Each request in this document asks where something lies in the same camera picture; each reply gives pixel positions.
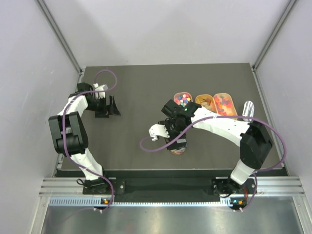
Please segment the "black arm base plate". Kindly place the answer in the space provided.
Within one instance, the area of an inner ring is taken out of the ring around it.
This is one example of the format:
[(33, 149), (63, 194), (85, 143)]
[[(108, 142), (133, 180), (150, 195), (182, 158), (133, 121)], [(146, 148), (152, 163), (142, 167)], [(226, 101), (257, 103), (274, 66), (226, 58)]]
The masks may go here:
[(192, 191), (207, 195), (245, 195), (255, 191), (255, 182), (249, 178), (243, 185), (230, 182), (227, 178), (170, 177), (170, 178), (109, 178), (114, 194), (132, 192)]

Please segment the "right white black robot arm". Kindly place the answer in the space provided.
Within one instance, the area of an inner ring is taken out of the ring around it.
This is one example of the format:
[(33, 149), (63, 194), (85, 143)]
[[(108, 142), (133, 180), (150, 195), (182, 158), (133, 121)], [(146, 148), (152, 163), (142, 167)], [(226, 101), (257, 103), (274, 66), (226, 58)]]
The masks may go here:
[(226, 193), (243, 190), (248, 177), (261, 169), (273, 147), (265, 125), (257, 121), (248, 123), (235, 117), (226, 118), (191, 101), (182, 106), (169, 100), (161, 111), (167, 118), (153, 125), (149, 134), (153, 141), (163, 137), (167, 143), (172, 142), (168, 150), (186, 148), (184, 130), (187, 127), (208, 131), (239, 147), (240, 158), (227, 180)]

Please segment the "pink tray of block candies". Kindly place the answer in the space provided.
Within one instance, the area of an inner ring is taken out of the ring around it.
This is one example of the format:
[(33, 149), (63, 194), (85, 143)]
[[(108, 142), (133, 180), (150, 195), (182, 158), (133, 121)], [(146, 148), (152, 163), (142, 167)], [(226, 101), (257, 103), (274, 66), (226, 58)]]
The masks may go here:
[(185, 107), (189, 102), (193, 102), (193, 98), (188, 92), (179, 92), (174, 95), (174, 101), (177, 105)]

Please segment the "clear round plastic jar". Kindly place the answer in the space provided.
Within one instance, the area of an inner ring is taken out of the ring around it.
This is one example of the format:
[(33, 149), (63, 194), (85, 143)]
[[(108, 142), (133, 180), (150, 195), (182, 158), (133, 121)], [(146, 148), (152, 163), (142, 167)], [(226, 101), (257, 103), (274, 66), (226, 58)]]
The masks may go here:
[(169, 147), (169, 151), (173, 154), (173, 155), (181, 155), (185, 152), (186, 148), (188, 147), (187, 143), (183, 143), (183, 144), (173, 144)]

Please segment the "yellow tray of popsicle candies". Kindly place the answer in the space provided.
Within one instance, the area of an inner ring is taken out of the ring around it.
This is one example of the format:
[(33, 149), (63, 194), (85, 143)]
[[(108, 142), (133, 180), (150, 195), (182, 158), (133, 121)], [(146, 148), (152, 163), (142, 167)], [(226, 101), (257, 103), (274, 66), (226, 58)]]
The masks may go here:
[(201, 94), (195, 98), (195, 102), (207, 110), (217, 113), (214, 98), (209, 94)]

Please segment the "orange tray of star candies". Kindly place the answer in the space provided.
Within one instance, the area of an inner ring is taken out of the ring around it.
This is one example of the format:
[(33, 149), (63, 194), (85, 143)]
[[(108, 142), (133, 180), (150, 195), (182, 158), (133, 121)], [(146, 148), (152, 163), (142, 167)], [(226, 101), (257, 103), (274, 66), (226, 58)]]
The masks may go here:
[(237, 116), (232, 97), (227, 93), (218, 93), (214, 95), (216, 111), (222, 116)]

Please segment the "silver metal scoop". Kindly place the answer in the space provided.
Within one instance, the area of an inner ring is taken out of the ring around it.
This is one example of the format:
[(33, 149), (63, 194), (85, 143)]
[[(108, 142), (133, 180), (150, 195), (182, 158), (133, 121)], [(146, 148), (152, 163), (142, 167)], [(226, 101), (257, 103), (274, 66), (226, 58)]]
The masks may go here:
[(242, 116), (244, 117), (243, 120), (245, 122), (252, 122), (253, 120), (249, 117), (254, 116), (254, 103), (250, 100), (244, 103), (243, 113)]

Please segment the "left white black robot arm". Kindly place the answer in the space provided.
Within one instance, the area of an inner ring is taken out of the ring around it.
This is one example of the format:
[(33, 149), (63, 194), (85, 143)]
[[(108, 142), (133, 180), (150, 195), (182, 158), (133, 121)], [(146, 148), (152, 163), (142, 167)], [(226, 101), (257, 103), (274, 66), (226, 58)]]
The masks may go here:
[(89, 150), (89, 139), (81, 116), (92, 111), (96, 118), (119, 116), (113, 96), (106, 96), (107, 85), (79, 83), (64, 108), (48, 119), (54, 149), (68, 157), (84, 173), (85, 180), (78, 179), (85, 194), (109, 194), (113, 186), (105, 178), (104, 168), (94, 159)]

